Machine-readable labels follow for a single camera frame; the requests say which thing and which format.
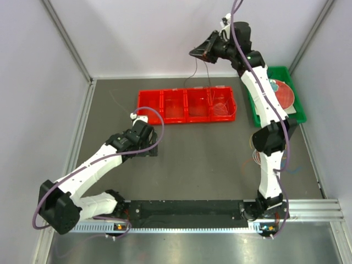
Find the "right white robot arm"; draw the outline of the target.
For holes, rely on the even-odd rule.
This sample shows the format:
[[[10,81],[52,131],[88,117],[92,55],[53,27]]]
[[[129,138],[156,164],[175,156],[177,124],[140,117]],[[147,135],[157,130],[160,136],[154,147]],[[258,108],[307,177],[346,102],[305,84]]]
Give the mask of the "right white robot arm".
[[[251,28],[247,22],[234,22],[232,14],[222,18],[221,30],[213,31],[189,55],[207,63],[228,60],[250,93],[260,117],[260,130],[252,136],[260,155],[261,179],[253,209],[245,208],[251,218],[273,215],[283,205],[280,185],[281,160],[289,153],[289,139],[297,121],[289,118],[272,89],[267,65],[259,51],[252,49]]]

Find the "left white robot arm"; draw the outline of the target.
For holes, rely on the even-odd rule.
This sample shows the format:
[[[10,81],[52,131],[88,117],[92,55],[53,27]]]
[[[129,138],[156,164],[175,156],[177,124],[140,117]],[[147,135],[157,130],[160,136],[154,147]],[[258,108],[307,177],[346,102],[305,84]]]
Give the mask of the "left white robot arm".
[[[55,182],[41,184],[37,214],[58,234],[71,231],[80,221],[110,215],[119,218],[125,206],[122,196],[107,190],[84,196],[105,174],[135,156],[156,156],[158,135],[145,115],[132,114],[132,127],[112,136],[77,169]]]

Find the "red bin far left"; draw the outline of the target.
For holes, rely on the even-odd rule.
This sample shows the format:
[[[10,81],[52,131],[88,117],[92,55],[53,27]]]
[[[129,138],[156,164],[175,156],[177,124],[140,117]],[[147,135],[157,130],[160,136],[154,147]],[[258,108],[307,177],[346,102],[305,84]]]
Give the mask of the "red bin far left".
[[[161,92],[160,90],[140,90],[137,99],[137,108],[140,107],[150,107],[157,111],[160,115],[160,99],[161,99]],[[148,122],[152,125],[159,125],[161,121],[157,114],[148,109],[141,109],[138,110],[138,115],[140,116],[148,116]]]

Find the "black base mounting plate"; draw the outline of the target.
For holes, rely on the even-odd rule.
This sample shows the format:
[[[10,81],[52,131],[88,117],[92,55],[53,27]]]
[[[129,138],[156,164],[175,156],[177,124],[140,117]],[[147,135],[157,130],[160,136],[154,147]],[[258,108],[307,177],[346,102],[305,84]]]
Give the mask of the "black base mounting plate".
[[[117,215],[135,228],[245,227],[241,200],[132,200]]]

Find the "blue patterned plate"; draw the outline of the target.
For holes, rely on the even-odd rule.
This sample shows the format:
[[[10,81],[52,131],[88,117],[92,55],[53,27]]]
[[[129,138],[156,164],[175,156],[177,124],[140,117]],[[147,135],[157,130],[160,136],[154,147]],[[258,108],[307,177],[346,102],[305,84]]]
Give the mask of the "blue patterned plate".
[[[277,92],[279,89],[279,85],[277,84],[276,80],[270,79],[269,83],[271,84],[271,88],[274,92]]]

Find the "green plastic tray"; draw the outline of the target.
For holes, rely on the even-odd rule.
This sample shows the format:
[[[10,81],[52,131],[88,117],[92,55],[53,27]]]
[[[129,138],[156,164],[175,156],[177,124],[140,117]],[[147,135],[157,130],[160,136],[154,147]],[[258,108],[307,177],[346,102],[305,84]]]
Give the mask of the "green plastic tray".
[[[289,85],[295,95],[295,101],[294,101],[294,108],[296,109],[295,114],[288,114],[289,118],[294,118],[296,119],[298,124],[305,123],[307,121],[306,114],[304,112],[304,108],[302,106],[302,103],[300,101],[298,92],[294,86],[293,80],[291,78],[291,75],[289,74],[289,70],[285,66],[275,66],[275,67],[268,67],[267,69],[267,76],[270,79],[276,79],[282,82],[285,82],[287,85]]]

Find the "red round plate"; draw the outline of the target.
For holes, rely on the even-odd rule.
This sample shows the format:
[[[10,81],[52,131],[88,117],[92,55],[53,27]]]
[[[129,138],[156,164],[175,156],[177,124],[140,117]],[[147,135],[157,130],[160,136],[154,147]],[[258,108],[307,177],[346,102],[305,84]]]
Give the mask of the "red round plate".
[[[276,98],[283,109],[289,108],[294,104],[295,95],[292,88],[287,85],[285,82],[276,80],[277,84],[279,85],[279,89],[277,92],[274,92]]]

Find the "white square board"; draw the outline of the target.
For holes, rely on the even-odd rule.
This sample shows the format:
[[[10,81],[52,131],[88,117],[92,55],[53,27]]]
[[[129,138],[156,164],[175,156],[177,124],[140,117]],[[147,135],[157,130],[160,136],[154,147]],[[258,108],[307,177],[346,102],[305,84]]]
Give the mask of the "white square board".
[[[289,108],[284,109],[284,111],[286,112],[286,114],[295,114],[296,113],[296,109],[294,108],[294,106],[290,106]],[[255,113],[258,116],[258,111],[257,108],[255,107]]]

